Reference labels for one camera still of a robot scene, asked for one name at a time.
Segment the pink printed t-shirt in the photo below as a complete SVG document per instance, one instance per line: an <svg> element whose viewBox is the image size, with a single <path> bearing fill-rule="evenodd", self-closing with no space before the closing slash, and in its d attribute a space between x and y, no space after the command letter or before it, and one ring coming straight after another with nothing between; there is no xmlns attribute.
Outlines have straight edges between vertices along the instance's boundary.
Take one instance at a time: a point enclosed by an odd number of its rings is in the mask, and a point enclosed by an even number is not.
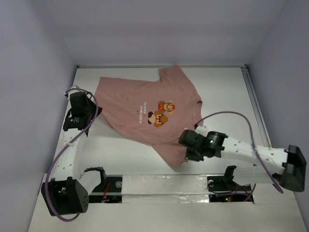
<svg viewBox="0 0 309 232"><path fill-rule="evenodd" d="M202 99L178 65L159 69L157 81L101 77L95 97L108 125L153 149L170 166L186 162L178 143L201 120Z"/></svg>

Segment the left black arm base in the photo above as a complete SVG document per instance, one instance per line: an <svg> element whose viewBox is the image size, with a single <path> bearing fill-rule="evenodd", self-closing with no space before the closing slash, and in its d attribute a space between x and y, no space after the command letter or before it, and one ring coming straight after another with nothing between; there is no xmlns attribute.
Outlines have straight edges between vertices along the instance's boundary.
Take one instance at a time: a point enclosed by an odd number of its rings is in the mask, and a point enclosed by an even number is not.
<svg viewBox="0 0 309 232"><path fill-rule="evenodd" d="M97 186L89 195L90 203L121 203L122 175L108 175L105 186Z"/></svg>

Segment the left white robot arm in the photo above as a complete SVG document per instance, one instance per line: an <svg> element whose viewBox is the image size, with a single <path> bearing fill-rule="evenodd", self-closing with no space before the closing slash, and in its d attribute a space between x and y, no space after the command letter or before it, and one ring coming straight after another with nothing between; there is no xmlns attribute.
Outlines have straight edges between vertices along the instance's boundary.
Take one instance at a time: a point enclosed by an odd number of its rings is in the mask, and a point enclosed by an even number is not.
<svg viewBox="0 0 309 232"><path fill-rule="evenodd" d="M64 119L63 145L48 170L41 193L50 215L69 222L65 215L76 219L88 210L93 190L106 188L103 167L81 169L82 149L88 138L90 124L101 108L88 97L70 99L71 108Z"/></svg>

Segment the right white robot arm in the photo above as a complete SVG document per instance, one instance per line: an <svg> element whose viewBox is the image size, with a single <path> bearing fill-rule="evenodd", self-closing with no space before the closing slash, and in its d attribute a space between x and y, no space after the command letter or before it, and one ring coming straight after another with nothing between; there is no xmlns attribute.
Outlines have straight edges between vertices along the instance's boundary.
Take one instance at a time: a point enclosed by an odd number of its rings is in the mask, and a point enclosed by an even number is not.
<svg viewBox="0 0 309 232"><path fill-rule="evenodd" d="M224 133L210 131L207 135L185 130L178 143L186 147L186 158L203 161L207 158L240 160L264 168L266 175L280 187L294 191L305 190L307 161L301 149L289 145L287 149L256 146L238 141Z"/></svg>

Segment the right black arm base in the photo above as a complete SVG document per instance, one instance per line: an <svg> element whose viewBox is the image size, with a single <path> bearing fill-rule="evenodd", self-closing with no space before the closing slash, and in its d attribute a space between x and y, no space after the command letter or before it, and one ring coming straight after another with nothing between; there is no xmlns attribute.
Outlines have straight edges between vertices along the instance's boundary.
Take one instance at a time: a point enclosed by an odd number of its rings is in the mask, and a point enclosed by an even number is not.
<svg viewBox="0 0 309 232"><path fill-rule="evenodd" d="M235 165L228 166L223 175L207 177L210 203L254 202L251 185L242 186L234 182L235 169Z"/></svg>

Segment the aluminium rail right edge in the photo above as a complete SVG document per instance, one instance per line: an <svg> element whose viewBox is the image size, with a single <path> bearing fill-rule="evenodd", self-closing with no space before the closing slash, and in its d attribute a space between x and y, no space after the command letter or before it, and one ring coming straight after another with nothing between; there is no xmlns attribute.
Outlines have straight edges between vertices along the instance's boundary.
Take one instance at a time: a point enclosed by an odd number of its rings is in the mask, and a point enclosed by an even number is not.
<svg viewBox="0 0 309 232"><path fill-rule="evenodd" d="M256 122L257 122L259 134L260 134L262 141L263 141L263 145L266 146L266 147L272 148L273 147L272 142L270 140L270 137L269 137L266 125L265 125L265 121L264 121L264 118L262 116L262 112L261 112L261 109L260 109L260 106L259 106L259 103L258 103L258 100L257 100L257 97L256 97L255 90L253 88L253 83L252 83L252 80L251 80L251 77L250 77L250 74L249 74L248 66L243 65L243 66L241 66L240 69L241 69L242 76L243 76L243 79L244 79L244 82L245 82L245 85L246 85L246 88L247 88L247 91L248 91L248 94L249 94L251 105L253 107L253 112L254 112L254 115L255 115Z"/></svg>

